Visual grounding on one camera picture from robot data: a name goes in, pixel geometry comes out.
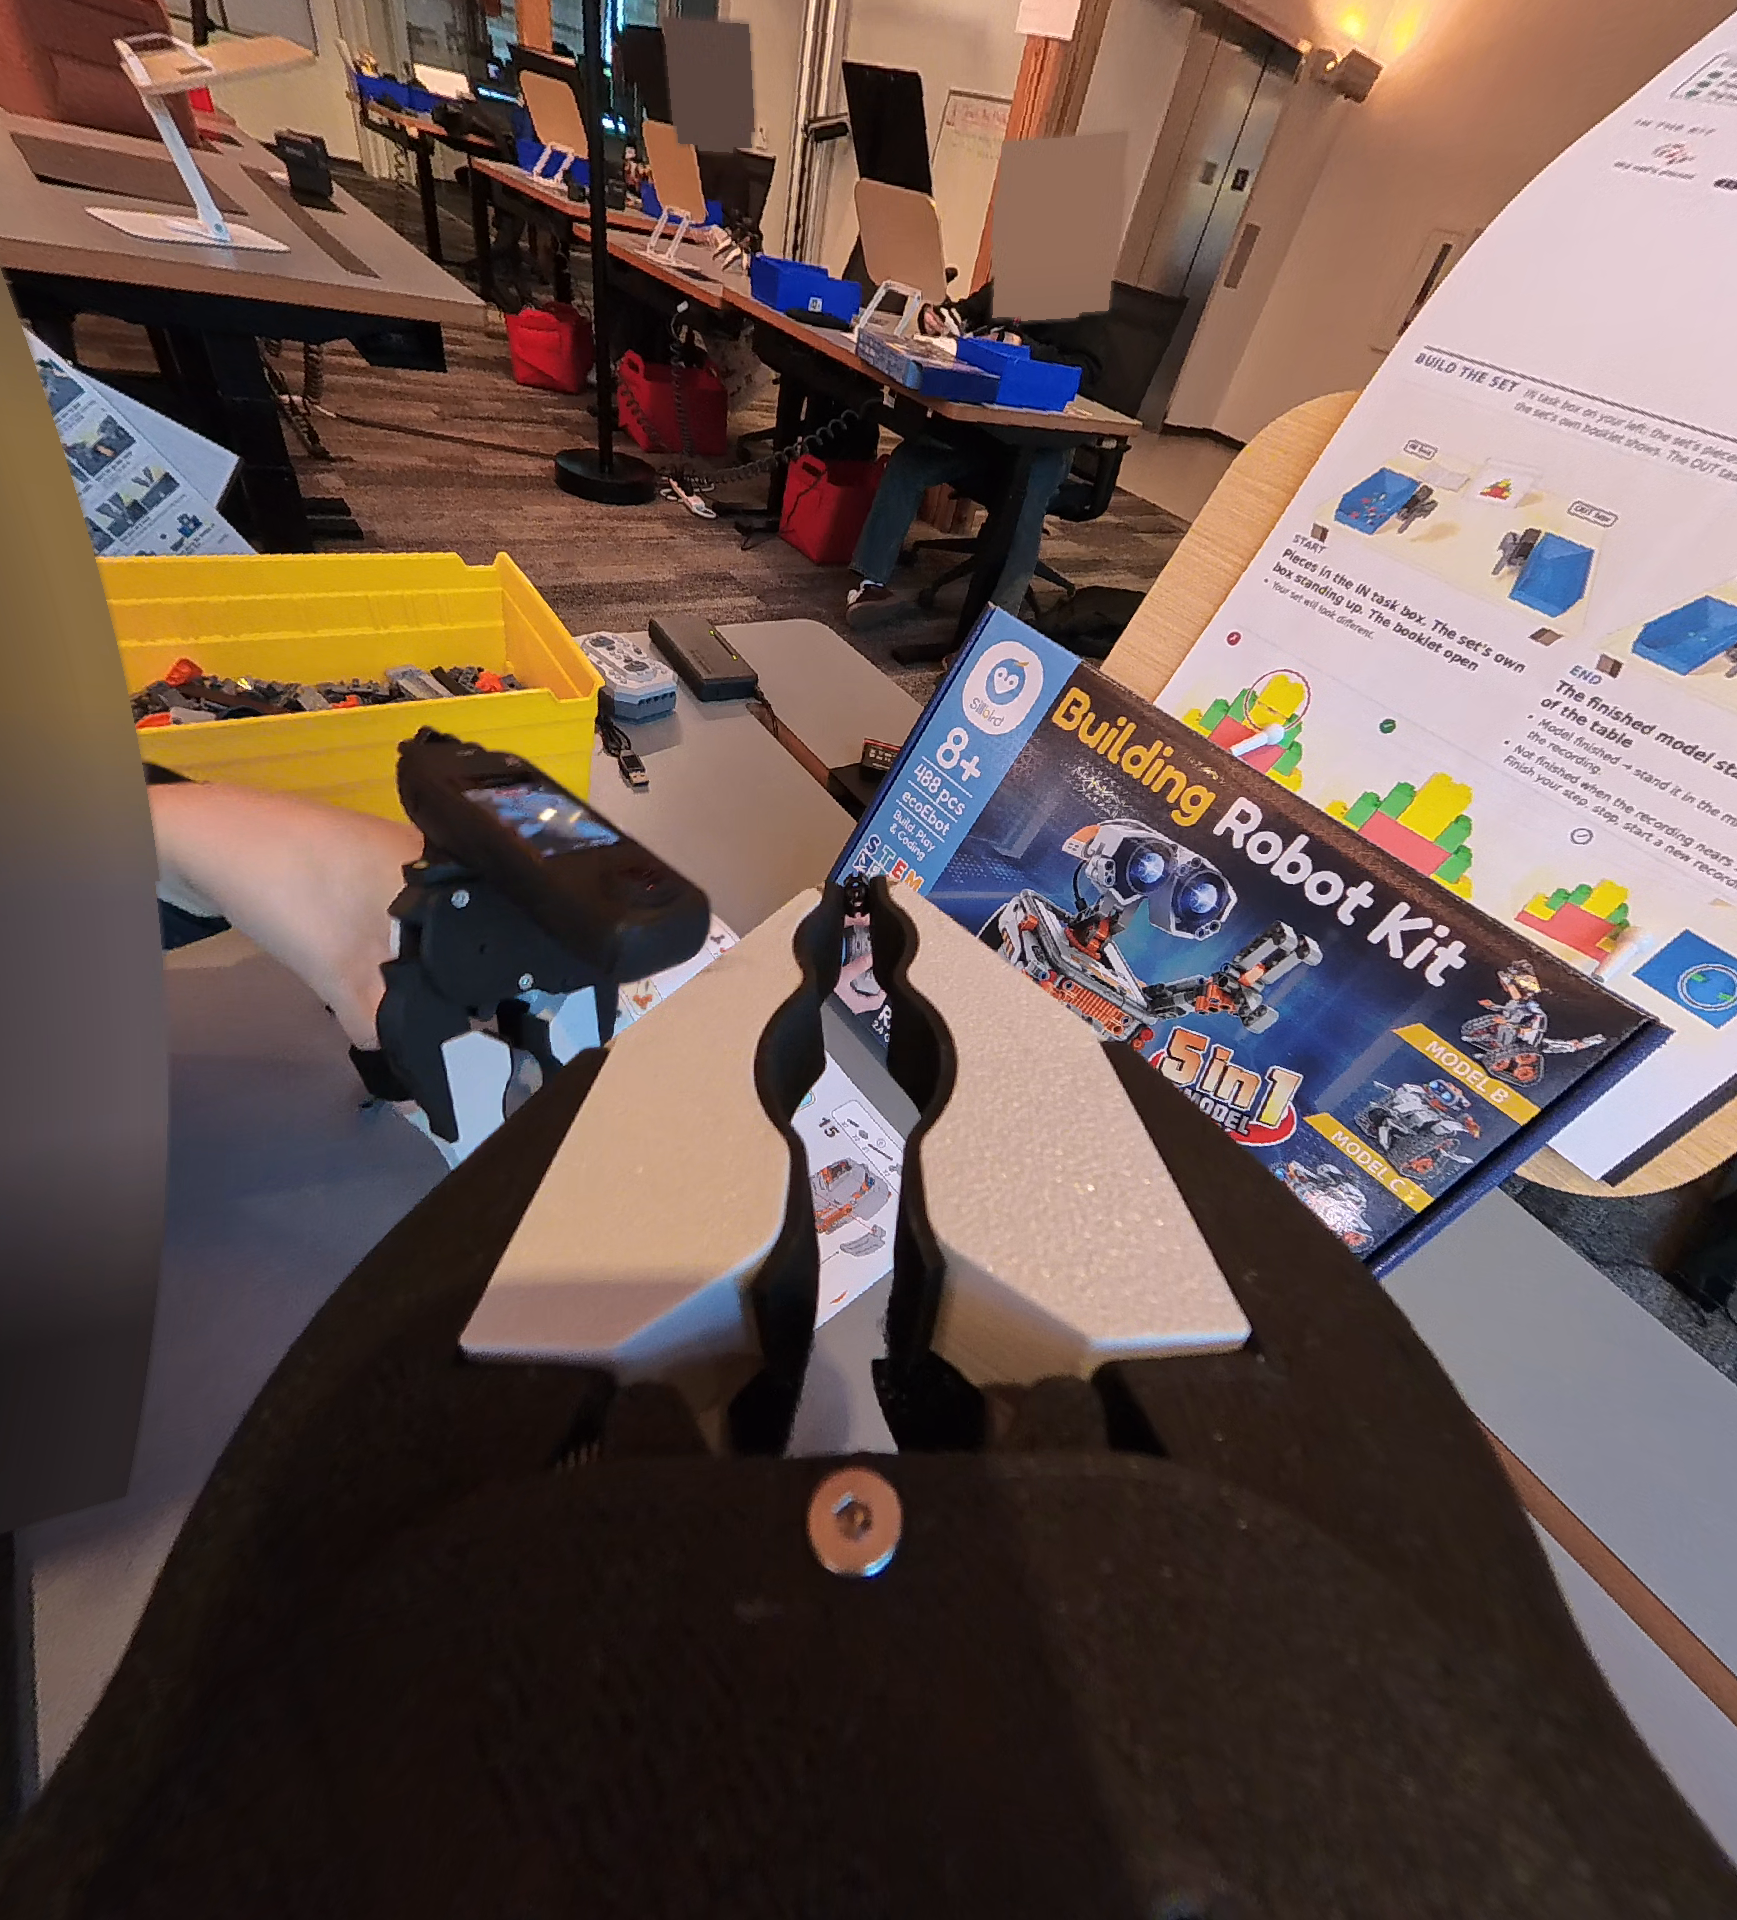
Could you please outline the red bag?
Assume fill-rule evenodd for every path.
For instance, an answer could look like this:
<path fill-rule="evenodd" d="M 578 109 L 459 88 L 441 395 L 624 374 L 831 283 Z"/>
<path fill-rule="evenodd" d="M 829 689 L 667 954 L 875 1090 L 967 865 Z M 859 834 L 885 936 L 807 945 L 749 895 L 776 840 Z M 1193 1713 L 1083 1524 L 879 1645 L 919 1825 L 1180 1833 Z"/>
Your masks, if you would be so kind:
<path fill-rule="evenodd" d="M 645 359 L 626 350 L 614 369 L 618 423 L 646 451 L 729 451 L 729 391 L 710 363 Z"/>
<path fill-rule="evenodd" d="M 813 564 L 850 564 L 885 468 L 886 457 L 796 456 L 785 471 L 780 537 Z"/>
<path fill-rule="evenodd" d="M 505 315 L 505 334 L 519 386 L 578 395 L 593 384 L 593 321 L 572 301 L 523 305 Z"/>

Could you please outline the row of wood-edged desks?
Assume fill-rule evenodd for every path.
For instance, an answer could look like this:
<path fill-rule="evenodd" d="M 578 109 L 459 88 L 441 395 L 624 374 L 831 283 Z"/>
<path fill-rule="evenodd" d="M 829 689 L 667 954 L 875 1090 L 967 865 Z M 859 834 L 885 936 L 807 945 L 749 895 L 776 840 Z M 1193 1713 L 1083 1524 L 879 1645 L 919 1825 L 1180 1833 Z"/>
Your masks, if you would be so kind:
<path fill-rule="evenodd" d="M 564 228 L 562 239 L 590 237 L 590 210 L 532 177 L 523 168 L 474 158 L 471 202 L 476 224 L 476 271 L 485 296 L 493 293 L 493 206 L 513 210 L 520 220 L 557 220 Z M 971 634 L 977 615 L 986 609 L 998 583 L 1002 561 L 1015 528 L 1022 521 L 1026 474 L 1030 454 L 1049 445 L 1106 448 L 1127 444 L 1138 433 L 1135 417 L 1112 412 L 1086 395 L 1075 397 L 1063 412 L 998 405 L 993 401 L 954 399 L 919 393 L 905 388 L 889 371 L 867 363 L 857 353 L 850 335 L 825 330 L 778 314 L 755 299 L 747 282 L 736 276 L 691 274 L 640 249 L 630 233 L 648 228 L 637 214 L 624 214 L 624 233 L 609 232 L 609 253 L 626 286 L 639 297 L 646 296 L 665 318 L 674 318 L 687 303 L 698 320 L 751 321 L 760 361 L 780 375 L 776 407 L 776 451 L 785 451 L 801 432 L 811 393 L 832 399 L 865 401 L 876 393 L 871 414 L 893 428 L 925 428 L 963 442 L 985 442 L 1007 450 L 1007 484 L 998 503 L 990 510 L 977 537 L 967 600 L 959 614 L 954 640 L 914 640 L 894 647 L 900 661 L 947 659 Z"/>

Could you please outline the yellow plastic bin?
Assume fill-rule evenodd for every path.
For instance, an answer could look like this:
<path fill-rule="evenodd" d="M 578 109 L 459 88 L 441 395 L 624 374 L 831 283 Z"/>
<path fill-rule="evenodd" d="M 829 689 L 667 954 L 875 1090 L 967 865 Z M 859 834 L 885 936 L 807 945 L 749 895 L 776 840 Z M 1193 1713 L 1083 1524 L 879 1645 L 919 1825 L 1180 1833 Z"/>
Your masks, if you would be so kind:
<path fill-rule="evenodd" d="M 216 678 L 376 681 L 390 667 L 476 665 L 519 688 L 136 733 L 145 764 L 400 818 L 398 743 L 428 724 L 513 751 L 580 798 L 601 686 L 560 618 L 499 553 L 139 556 L 95 561 L 129 692 L 176 659 Z"/>

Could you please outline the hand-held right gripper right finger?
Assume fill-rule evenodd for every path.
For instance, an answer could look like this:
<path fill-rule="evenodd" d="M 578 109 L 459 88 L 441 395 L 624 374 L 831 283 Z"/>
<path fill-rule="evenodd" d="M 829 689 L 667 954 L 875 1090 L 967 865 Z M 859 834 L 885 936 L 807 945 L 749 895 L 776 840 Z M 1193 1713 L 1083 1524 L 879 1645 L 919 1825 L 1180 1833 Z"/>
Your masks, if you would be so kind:
<path fill-rule="evenodd" d="M 1246 1315 L 1123 1045 L 928 900 L 868 886 L 886 1065 L 914 1102 L 876 1392 L 899 1448 L 975 1448 L 983 1387 L 1225 1354 Z"/>

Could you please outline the blue plastic bin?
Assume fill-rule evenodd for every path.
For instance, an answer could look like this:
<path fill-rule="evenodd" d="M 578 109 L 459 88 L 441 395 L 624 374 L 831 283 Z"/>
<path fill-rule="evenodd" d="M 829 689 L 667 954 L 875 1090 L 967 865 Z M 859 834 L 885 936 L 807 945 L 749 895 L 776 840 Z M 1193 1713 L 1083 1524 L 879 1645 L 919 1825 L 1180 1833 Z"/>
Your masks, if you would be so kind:
<path fill-rule="evenodd" d="M 993 404 L 1018 412 L 1065 412 L 1084 375 L 1080 363 L 1047 356 L 1030 344 L 988 335 L 963 335 L 956 342 L 956 359 L 993 374 L 997 379 Z"/>
<path fill-rule="evenodd" d="M 756 251 L 747 263 L 752 299 L 771 311 L 822 327 L 847 330 L 857 323 L 863 290 L 813 261 Z"/>

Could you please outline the black power bank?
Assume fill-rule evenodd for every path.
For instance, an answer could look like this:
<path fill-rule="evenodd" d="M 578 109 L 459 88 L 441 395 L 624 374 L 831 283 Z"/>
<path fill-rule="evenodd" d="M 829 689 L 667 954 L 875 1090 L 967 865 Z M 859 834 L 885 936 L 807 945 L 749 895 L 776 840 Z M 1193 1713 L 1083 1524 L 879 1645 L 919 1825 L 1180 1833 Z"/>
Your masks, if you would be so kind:
<path fill-rule="evenodd" d="M 758 697 L 755 667 L 709 618 L 688 612 L 655 614 L 646 621 L 646 634 L 700 703 L 749 703 Z"/>

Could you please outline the printed picture leaflet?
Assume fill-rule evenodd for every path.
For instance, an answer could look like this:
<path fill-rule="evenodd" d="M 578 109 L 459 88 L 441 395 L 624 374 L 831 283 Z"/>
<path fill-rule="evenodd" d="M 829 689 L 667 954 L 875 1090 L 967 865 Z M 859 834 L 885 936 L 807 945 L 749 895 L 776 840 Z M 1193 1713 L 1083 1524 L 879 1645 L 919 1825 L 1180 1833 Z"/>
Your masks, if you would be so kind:
<path fill-rule="evenodd" d="M 111 390 L 22 331 L 45 390 L 93 553 L 247 556 L 219 511 L 236 456 Z"/>

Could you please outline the white instruction sheet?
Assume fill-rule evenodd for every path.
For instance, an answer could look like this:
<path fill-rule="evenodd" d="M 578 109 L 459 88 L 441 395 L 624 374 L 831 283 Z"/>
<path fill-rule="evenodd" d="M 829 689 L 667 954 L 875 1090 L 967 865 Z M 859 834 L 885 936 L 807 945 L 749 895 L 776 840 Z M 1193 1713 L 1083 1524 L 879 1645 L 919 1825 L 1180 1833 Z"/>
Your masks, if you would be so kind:
<path fill-rule="evenodd" d="M 1737 1096 L 1737 12 L 1543 169 L 1363 390 L 1163 705 L 1664 1021 L 1554 1139 Z"/>

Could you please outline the grey battery hub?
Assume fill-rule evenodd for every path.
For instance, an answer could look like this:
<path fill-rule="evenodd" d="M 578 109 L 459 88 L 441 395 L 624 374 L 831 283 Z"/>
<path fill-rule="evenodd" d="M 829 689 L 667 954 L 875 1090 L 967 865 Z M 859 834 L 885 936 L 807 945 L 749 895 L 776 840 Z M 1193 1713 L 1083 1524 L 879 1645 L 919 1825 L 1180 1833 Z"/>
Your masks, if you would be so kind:
<path fill-rule="evenodd" d="M 646 636 L 590 632 L 575 637 L 601 679 L 596 710 L 635 725 L 674 711 L 679 679 Z"/>

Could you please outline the grey background table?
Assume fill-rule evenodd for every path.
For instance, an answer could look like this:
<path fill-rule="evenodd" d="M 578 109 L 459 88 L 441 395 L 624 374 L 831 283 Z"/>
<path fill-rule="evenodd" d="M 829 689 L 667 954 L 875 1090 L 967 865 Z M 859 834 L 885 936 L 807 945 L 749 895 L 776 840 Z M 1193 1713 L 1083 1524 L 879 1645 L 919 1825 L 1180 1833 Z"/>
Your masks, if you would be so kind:
<path fill-rule="evenodd" d="M 52 346 L 67 346 L 83 315 L 147 330 L 160 375 L 125 375 L 125 388 L 232 450 L 229 521 L 262 551 L 355 537 L 328 499 L 301 496 L 257 342 L 349 342 L 376 367 L 445 371 L 442 323 L 467 323 L 476 299 L 345 191 L 325 210 L 298 203 L 271 176 L 273 158 L 252 146 L 201 154 L 198 168 L 233 221 L 288 251 L 127 235 L 87 206 L 153 214 L 190 206 L 42 181 L 16 151 L 18 129 L 111 149 L 164 148 L 0 109 L 0 268 L 27 327 Z"/>

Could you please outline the blue robot kit box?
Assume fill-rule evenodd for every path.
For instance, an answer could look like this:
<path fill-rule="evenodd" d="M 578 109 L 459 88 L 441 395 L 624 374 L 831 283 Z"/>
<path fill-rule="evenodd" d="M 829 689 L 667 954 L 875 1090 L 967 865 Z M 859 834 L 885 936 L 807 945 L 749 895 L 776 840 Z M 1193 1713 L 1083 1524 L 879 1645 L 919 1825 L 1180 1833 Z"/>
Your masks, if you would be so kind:
<path fill-rule="evenodd" d="M 1130 1045 L 1378 1274 L 1666 1042 L 997 608 L 834 865 L 879 874 Z"/>

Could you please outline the pile of building parts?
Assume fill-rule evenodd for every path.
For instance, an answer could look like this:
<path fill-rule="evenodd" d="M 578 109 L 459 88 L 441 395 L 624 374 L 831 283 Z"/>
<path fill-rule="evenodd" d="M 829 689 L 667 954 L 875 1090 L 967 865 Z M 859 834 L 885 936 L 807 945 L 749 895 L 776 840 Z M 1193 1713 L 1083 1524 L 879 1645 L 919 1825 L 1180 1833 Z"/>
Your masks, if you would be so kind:
<path fill-rule="evenodd" d="M 473 693 L 505 693 L 523 688 L 516 676 L 497 673 L 480 665 L 421 667 L 403 663 L 371 679 L 276 681 L 250 676 L 216 676 L 208 673 L 198 661 L 179 658 L 160 679 L 129 695 L 129 711 L 134 725 L 142 729 L 229 717 L 465 700 Z"/>

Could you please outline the black monitor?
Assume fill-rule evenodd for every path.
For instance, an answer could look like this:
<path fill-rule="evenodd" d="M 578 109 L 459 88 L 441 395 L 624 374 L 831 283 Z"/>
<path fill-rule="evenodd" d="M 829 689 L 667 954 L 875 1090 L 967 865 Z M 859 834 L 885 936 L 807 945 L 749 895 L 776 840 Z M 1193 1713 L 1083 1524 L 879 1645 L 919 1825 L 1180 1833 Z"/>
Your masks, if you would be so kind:
<path fill-rule="evenodd" d="M 916 70 L 841 63 L 859 179 L 931 194 L 928 114 Z"/>

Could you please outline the white tablet stand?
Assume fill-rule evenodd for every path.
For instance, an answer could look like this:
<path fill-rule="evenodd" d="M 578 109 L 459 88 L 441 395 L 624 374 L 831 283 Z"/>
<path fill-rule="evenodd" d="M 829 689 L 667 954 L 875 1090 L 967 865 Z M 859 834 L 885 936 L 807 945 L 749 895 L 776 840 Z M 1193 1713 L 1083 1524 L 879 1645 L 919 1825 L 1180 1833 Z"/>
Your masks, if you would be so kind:
<path fill-rule="evenodd" d="M 219 42 L 208 42 L 208 45 L 196 47 L 164 29 L 120 35 L 114 38 L 111 45 L 191 197 L 194 211 L 182 215 L 177 211 L 160 214 L 151 210 L 137 211 L 90 203 L 90 217 L 147 242 L 267 253 L 288 251 L 286 242 L 256 228 L 232 224 L 222 215 L 210 196 L 208 179 L 204 179 L 184 136 L 176 127 L 167 101 L 172 97 L 186 97 L 196 86 L 225 84 L 247 75 L 278 74 L 301 63 L 308 66 L 314 60 L 312 49 L 282 35 L 222 38 Z"/>

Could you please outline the black pole stand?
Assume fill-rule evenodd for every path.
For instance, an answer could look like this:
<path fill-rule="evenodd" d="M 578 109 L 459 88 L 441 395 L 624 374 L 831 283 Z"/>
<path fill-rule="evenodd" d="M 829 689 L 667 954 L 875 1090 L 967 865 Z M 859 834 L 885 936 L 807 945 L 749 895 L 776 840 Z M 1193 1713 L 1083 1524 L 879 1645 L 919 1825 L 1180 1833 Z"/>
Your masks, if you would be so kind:
<path fill-rule="evenodd" d="M 588 144 L 588 228 L 593 261 L 593 344 L 594 344 L 594 444 L 569 445 L 555 457 L 555 484 L 580 499 L 606 507 L 637 507 L 653 502 L 659 478 L 653 465 L 630 451 L 614 450 L 616 395 L 609 356 L 609 208 L 605 149 L 605 71 L 601 54 L 601 4 L 583 1 L 583 118 Z"/>

